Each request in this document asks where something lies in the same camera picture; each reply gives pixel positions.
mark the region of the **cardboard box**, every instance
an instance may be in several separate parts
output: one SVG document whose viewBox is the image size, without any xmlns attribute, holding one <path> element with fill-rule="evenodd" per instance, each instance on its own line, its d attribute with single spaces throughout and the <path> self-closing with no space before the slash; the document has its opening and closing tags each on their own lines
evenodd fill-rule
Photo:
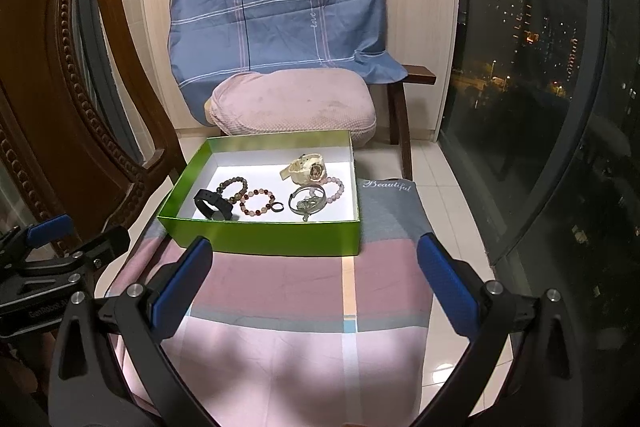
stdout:
<svg viewBox="0 0 640 427">
<path fill-rule="evenodd" d="M 329 176 L 344 184 L 344 194 L 307 222 L 289 209 L 289 195 L 298 185 L 283 180 L 280 170 L 301 154 L 319 153 Z M 284 204 L 279 213 L 245 216 L 236 203 L 231 221 L 210 221 L 196 208 L 200 188 L 215 191 L 226 179 L 244 177 L 249 189 L 267 188 Z M 214 251 L 258 255 L 348 256 L 360 249 L 360 211 L 351 148 L 346 130 L 301 131 L 209 138 L 195 153 L 174 189 L 164 200 L 158 220 L 181 247 L 198 235 Z M 328 196 L 337 186 L 327 185 Z M 248 207 L 258 204 L 248 203 Z"/>
</svg>

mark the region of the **wooden cabinet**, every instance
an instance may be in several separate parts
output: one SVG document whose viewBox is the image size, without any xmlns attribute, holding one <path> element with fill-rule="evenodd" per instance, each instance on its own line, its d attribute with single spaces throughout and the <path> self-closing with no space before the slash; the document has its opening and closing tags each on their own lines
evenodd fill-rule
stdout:
<svg viewBox="0 0 640 427">
<path fill-rule="evenodd" d="M 458 13 L 458 0 L 386 0 L 387 49 L 398 62 L 425 66 L 436 74 L 434 86 L 405 86 L 412 136 L 429 139 L 439 128 Z M 169 0 L 142 0 L 146 34 L 154 62 L 161 102 L 181 135 L 215 134 L 189 112 L 171 72 L 167 52 Z M 372 86 L 378 125 L 388 126 L 386 95 Z"/>
</svg>

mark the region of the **blue gripper pad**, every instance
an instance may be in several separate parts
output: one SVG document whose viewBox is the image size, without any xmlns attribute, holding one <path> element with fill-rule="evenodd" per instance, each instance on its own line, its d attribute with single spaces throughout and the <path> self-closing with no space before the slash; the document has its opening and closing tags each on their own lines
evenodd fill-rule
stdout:
<svg viewBox="0 0 640 427">
<path fill-rule="evenodd" d="M 27 231 L 27 247 L 43 247 L 51 241 L 62 239 L 74 231 L 74 220 L 66 214 L 52 217 L 39 225 L 29 227 Z"/>
<path fill-rule="evenodd" d="M 472 341 L 479 331 L 478 303 L 451 266 L 451 257 L 430 233 L 418 241 L 417 254 L 418 265 L 453 329 Z"/>
<path fill-rule="evenodd" d="M 209 273 L 212 259 L 210 242 L 199 236 L 193 240 L 180 259 L 173 263 L 173 274 L 164 287 L 159 289 L 158 297 L 150 310 L 150 325 L 156 340 L 174 336 L 191 301 Z"/>
</svg>

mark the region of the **chair armrest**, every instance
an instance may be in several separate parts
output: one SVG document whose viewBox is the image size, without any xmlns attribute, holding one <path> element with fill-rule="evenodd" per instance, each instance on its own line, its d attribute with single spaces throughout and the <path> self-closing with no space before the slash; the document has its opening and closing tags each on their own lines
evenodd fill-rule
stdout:
<svg viewBox="0 0 640 427">
<path fill-rule="evenodd" d="M 433 86 L 436 83 L 436 76 L 424 66 L 404 66 L 409 73 L 401 82 L 405 84 L 428 84 Z"/>
</svg>

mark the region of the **pink pillow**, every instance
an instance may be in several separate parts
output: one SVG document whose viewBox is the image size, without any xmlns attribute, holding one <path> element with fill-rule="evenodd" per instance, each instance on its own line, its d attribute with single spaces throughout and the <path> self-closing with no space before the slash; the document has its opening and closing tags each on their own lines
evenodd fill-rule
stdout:
<svg viewBox="0 0 640 427">
<path fill-rule="evenodd" d="M 376 131 L 367 84 L 335 68 L 235 74 L 213 90 L 205 113 L 228 135 L 348 129 L 362 146 Z"/>
</svg>

